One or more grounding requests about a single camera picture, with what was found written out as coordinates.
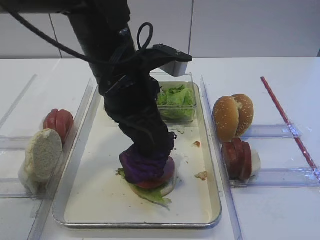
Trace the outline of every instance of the black cable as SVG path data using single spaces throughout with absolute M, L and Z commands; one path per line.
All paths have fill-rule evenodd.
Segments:
M 142 24 L 138 30 L 138 36 L 140 38 L 140 33 L 142 31 L 142 29 L 145 26 L 149 26 L 149 36 L 148 39 L 146 40 L 146 42 L 144 43 L 144 45 L 141 47 L 140 45 L 140 40 L 138 41 L 138 46 L 139 46 L 139 50 L 132 55 L 131 57 L 128 57 L 127 59 L 120 61 L 120 62 L 110 62 L 110 61 L 101 61 L 101 60 L 97 60 L 97 59 L 92 59 L 90 57 L 87 57 L 85 55 L 82 55 L 64 45 L 62 45 L 61 43 L 55 41 L 54 39 L 52 39 L 51 37 L 49 37 L 48 35 L 46 35 L 44 32 L 40 31 L 38 28 L 36 28 L 35 26 L 33 26 L 31 23 L 29 23 L 26 19 L 24 19 L 22 16 L 20 16 L 17 12 L 15 12 L 14 10 L 10 9 L 8 6 L 6 6 L 3 2 L 0 2 L 0 6 L 6 10 L 13 18 L 15 18 L 18 22 L 20 22 L 23 26 L 25 26 L 27 29 L 29 29 L 31 32 L 33 32 L 34 34 L 38 35 L 40 38 L 42 38 L 43 40 L 45 40 L 46 42 L 50 43 L 51 45 L 55 46 L 56 48 L 64 51 L 67 54 L 70 54 L 71 56 L 74 56 L 75 58 L 81 59 L 83 61 L 86 61 L 88 63 L 91 64 L 99 64 L 99 65 L 109 65 L 109 66 L 119 66 L 119 65 L 124 65 L 124 64 L 128 64 L 130 61 L 132 61 L 134 58 L 138 57 L 139 55 L 142 54 L 142 52 L 147 49 L 148 45 L 150 44 L 152 37 L 153 37 L 153 25 L 149 22 L 145 22 L 144 24 Z

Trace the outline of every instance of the metal tray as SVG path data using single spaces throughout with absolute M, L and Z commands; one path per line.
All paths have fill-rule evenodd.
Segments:
M 178 135 L 171 156 L 179 175 L 175 190 L 167 196 L 172 200 L 169 209 L 139 198 L 116 175 L 121 167 L 119 154 L 132 143 L 107 116 L 103 98 L 96 90 L 53 201 L 54 219 L 75 229 L 216 226 L 222 206 L 196 84 L 194 89 L 198 102 L 194 121 L 168 124 Z M 195 141 L 201 142 L 200 148 L 193 145 Z M 208 172 L 207 180 L 195 178 L 195 174 L 203 171 Z

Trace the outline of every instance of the food crumb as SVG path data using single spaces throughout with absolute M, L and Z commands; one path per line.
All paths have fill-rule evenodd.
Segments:
M 201 179 L 202 181 L 205 181 L 208 177 L 207 171 L 199 172 L 198 174 L 194 175 L 197 179 Z
M 193 143 L 193 145 L 195 145 L 197 148 L 200 148 L 201 143 L 200 143 L 199 141 L 195 141 L 195 142 Z

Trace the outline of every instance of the bread slice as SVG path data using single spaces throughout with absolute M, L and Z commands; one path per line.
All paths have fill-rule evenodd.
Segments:
M 238 105 L 231 96 L 219 98 L 213 107 L 216 134 L 221 143 L 230 142 L 236 135 L 239 125 Z
M 34 135 L 25 150 L 25 160 L 18 177 L 23 186 L 33 194 L 40 184 L 46 184 L 60 158 L 63 147 L 59 134 L 44 129 Z
M 248 128 L 250 128 L 254 119 L 254 104 L 251 99 L 245 94 L 232 95 L 236 101 L 237 109 L 239 112 L 239 125 L 235 133 L 235 137 L 242 136 Z

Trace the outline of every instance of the sesame seed bun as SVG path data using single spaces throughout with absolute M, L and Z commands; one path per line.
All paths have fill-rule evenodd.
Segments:
M 242 136 L 248 128 L 250 128 L 254 119 L 254 104 L 251 99 L 244 94 L 232 95 L 236 101 L 238 112 L 239 112 L 239 126 L 236 130 L 235 137 Z
M 213 119 L 217 137 L 221 143 L 235 137 L 239 125 L 238 105 L 231 96 L 219 98 L 213 107 Z

